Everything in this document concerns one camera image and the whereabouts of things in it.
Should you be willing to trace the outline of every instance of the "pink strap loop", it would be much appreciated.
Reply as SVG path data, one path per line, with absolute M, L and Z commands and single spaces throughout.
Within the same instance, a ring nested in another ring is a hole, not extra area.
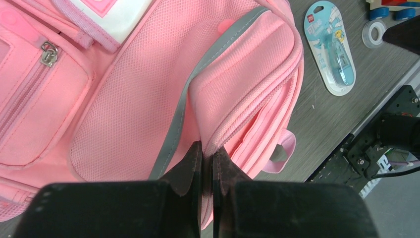
M 262 171 L 270 174 L 278 174 L 279 172 L 281 172 L 286 163 L 289 161 L 290 157 L 293 155 L 293 152 L 295 151 L 296 137 L 290 131 L 283 129 L 283 131 L 280 134 L 278 144 L 283 146 L 284 150 L 286 151 L 287 160 L 279 162 L 273 162 L 269 160 Z

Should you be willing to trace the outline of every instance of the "table surface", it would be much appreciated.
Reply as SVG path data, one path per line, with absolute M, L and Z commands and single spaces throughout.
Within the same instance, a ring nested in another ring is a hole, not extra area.
M 284 171 L 278 175 L 260 173 L 258 180 L 304 181 L 308 178 L 419 59 L 417 55 L 389 44 L 374 50 L 366 48 L 362 42 L 362 28 L 368 22 L 368 4 L 364 0 L 330 0 L 341 11 L 357 71 L 356 84 L 348 95 L 331 95 L 323 84 L 303 30 L 305 13 L 316 1 L 290 0 L 305 47 L 303 87 L 289 124 L 289 130 L 298 140 L 296 151 Z M 391 18 L 384 22 L 388 27 L 397 24 Z M 0 223 L 0 238 L 9 237 L 17 221 Z M 211 232 L 212 226 L 204 230 L 202 236 L 212 237 Z

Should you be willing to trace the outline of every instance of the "tape roll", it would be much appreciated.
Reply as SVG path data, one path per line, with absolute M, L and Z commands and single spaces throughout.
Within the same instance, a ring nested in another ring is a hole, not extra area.
M 372 37 L 372 31 L 378 30 L 378 38 L 375 40 Z M 362 31 L 363 43 L 368 48 L 378 48 L 383 44 L 383 34 L 385 34 L 386 26 L 381 20 L 374 20 L 366 23 Z

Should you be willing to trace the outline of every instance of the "front pocket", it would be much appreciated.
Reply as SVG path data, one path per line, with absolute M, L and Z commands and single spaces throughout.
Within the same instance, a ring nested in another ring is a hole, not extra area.
M 56 145 L 94 72 L 69 42 L 0 1 L 0 168 L 21 169 Z

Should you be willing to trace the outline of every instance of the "white patch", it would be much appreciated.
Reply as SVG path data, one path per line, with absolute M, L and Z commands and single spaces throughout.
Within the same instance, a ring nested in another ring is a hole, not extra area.
M 102 18 L 82 1 L 70 1 L 120 44 L 130 35 L 152 2 L 152 0 L 118 0 Z

